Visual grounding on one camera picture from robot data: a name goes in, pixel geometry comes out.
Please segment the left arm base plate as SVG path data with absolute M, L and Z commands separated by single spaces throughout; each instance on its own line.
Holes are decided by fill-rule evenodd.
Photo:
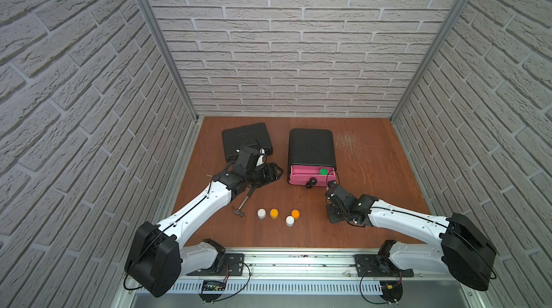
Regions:
M 187 276 L 242 276 L 244 270 L 244 253 L 226 253 L 223 259 L 209 269 L 188 273 Z

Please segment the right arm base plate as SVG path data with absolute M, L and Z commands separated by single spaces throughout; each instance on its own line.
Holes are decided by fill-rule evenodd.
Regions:
M 356 254 L 354 255 L 357 276 L 373 278 L 412 278 L 412 269 L 400 270 L 391 260 L 377 254 Z

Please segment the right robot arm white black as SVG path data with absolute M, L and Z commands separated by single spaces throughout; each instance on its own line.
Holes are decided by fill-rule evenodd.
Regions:
M 398 270 L 420 269 L 449 273 L 480 292 L 497 278 L 493 269 L 496 247 L 465 215 L 428 215 L 392 205 L 368 194 L 355 197 L 331 181 L 325 193 L 331 223 L 393 230 L 419 240 L 419 245 L 391 240 L 379 250 L 382 263 Z

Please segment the black pink drawer cabinet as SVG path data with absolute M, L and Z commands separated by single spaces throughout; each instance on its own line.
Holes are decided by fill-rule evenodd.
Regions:
M 337 180 L 334 137 L 330 130 L 293 128 L 289 133 L 287 182 L 307 189 Z M 321 168 L 329 171 L 320 175 Z

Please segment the orange paint can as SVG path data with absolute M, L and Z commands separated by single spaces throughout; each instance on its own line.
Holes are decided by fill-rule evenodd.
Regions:
M 291 216 L 292 216 L 294 219 L 297 220 L 297 219 L 299 219 L 299 217 L 300 217 L 300 212 L 299 212 L 298 210 L 293 210 L 293 211 L 291 212 Z

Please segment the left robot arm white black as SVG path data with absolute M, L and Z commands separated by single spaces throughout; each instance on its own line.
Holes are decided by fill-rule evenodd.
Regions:
M 254 191 L 282 177 L 283 169 L 275 163 L 265 163 L 261 156 L 260 150 L 244 147 L 237 159 L 215 174 L 205 190 L 185 207 L 158 223 L 141 224 L 124 266 L 127 276 L 141 289 L 160 297 L 180 276 L 197 271 L 226 273 L 225 247 L 211 239 L 196 246 L 186 243 L 212 215 L 246 189 Z

